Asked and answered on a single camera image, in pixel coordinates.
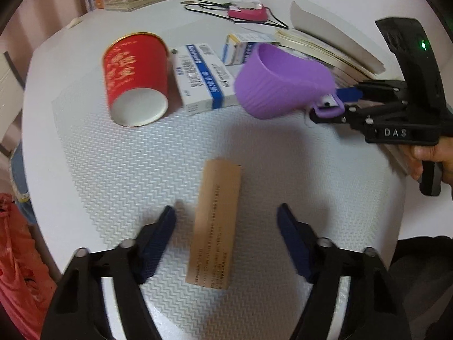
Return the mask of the right bare hand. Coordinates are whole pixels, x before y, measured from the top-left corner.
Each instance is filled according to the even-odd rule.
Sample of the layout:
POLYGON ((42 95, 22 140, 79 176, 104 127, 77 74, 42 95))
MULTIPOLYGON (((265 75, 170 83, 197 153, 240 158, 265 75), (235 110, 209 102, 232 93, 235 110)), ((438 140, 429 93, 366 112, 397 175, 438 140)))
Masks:
POLYGON ((453 139, 441 137, 435 146, 398 146, 409 167, 414 180, 422 176, 423 161, 441 163, 443 166, 442 181, 452 186, 453 181, 453 139))

